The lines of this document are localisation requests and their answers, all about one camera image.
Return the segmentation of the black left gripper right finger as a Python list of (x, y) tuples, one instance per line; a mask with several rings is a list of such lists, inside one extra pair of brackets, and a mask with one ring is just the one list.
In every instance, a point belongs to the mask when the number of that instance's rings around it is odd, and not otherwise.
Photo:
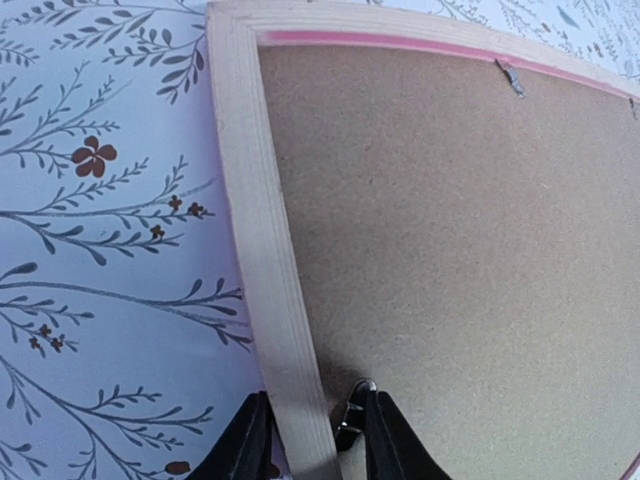
[(451, 480), (387, 392), (367, 394), (364, 438), (368, 479)]

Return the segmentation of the brown cardboard backing board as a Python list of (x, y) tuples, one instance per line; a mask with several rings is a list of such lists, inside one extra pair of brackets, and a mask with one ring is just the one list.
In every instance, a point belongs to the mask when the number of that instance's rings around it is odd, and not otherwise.
[(639, 122), (423, 52), (260, 52), (330, 417), (390, 393), (456, 479), (617, 479), (639, 452)]

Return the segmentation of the pink wooden picture frame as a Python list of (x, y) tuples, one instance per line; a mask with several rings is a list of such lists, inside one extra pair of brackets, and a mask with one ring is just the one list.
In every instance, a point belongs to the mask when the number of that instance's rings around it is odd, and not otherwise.
[(309, 324), (265, 97), (264, 48), (334, 46), (509, 62), (639, 101), (636, 83), (511, 33), (346, 1), (219, 1), (207, 12), (220, 158), (267, 391), (297, 479), (362, 479), (364, 443), (339, 453)]

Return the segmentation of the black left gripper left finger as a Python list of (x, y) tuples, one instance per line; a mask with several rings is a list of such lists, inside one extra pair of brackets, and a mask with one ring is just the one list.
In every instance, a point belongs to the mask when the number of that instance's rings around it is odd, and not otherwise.
[(272, 459), (273, 413), (264, 391), (249, 394), (188, 480), (264, 480)]

